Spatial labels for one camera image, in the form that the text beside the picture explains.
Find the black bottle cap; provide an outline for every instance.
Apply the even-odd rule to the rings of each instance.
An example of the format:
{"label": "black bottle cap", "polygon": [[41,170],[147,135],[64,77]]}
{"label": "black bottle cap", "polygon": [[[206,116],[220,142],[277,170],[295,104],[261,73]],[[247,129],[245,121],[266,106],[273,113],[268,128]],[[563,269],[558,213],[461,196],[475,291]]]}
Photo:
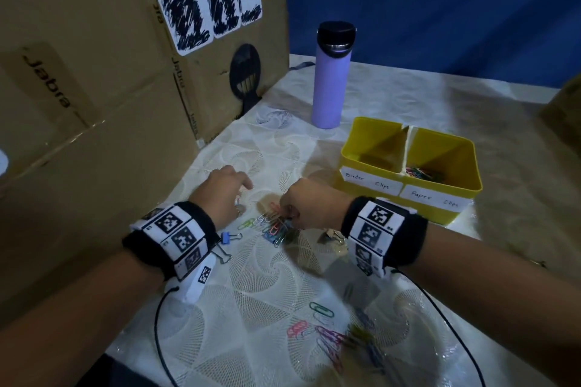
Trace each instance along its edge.
{"label": "black bottle cap", "polygon": [[323,22],[317,30],[317,43],[330,57],[342,58],[351,52],[356,33],[357,29],[349,22]]}

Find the yellow plastic bin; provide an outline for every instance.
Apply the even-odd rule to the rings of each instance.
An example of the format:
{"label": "yellow plastic bin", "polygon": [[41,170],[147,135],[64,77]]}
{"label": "yellow plastic bin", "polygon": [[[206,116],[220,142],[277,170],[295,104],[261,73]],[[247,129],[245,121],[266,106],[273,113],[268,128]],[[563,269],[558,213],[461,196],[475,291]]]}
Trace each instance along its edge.
{"label": "yellow plastic bin", "polygon": [[[443,183],[409,176],[406,167],[438,172]],[[472,141],[360,116],[341,150],[335,188],[385,197],[446,225],[480,193],[482,182]]]}

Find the purple water bottle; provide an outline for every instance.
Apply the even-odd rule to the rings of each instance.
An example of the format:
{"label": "purple water bottle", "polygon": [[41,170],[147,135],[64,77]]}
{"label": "purple water bottle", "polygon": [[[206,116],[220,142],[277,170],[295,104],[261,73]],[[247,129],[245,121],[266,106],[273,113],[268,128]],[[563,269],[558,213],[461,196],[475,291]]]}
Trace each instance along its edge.
{"label": "purple water bottle", "polygon": [[335,128],[341,122],[355,26],[348,22],[323,22],[317,30],[317,65],[311,122],[318,128]]}

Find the jabra logo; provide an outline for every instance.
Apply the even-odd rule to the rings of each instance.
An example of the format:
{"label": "jabra logo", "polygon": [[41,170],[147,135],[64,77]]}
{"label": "jabra logo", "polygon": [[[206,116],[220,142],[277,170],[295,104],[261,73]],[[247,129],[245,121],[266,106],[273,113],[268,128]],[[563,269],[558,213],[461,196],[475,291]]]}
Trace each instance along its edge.
{"label": "jabra logo", "polygon": [[54,97],[59,100],[62,107],[69,107],[71,105],[69,98],[65,97],[59,90],[59,86],[56,84],[56,79],[48,75],[48,72],[42,66],[42,61],[37,60],[32,62],[28,57],[26,57],[26,55],[23,55],[22,58],[25,59],[28,66],[34,69],[34,73],[44,82],[47,89],[54,95]]}

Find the white tablecloth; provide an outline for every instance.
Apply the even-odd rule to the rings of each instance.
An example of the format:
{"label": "white tablecloth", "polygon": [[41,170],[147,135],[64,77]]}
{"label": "white tablecloth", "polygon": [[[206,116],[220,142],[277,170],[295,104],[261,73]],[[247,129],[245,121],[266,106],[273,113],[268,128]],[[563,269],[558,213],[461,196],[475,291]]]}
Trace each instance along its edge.
{"label": "white tablecloth", "polygon": [[[312,60],[291,55],[294,67]],[[292,70],[251,112],[202,150],[169,196],[184,200],[212,169],[232,164],[254,189],[242,196],[248,212],[229,227],[241,241],[224,248],[199,301],[168,299],[160,316],[161,346],[181,386],[479,385],[474,367],[427,300],[402,277],[376,285],[338,258],[339,245],[303,231],[275,248],[252,227],[257,216],[302,176],[330,181],[353,118],[370,116],[432,128],[475,142],[483,192],[450,228],[526,256],[552,272],[581,280],[579,160],[536,122],[556,90],[493,80],[353,63],[340,127],[310,124],[314,67]],[[345,287],[351,285],[351,297]],[[153,343],[150,301],[107,351],[163,386],[170,383]],[[309,303],[333,310],[329,329],[345,332],[361,308],[375,324],[385,375],[365,357],[342,352],[339,375],[317,344]],[[550,383],[455,316],[445,313],[478,361],[489,386]],[[287,329],[309,323],[302,336]]]}

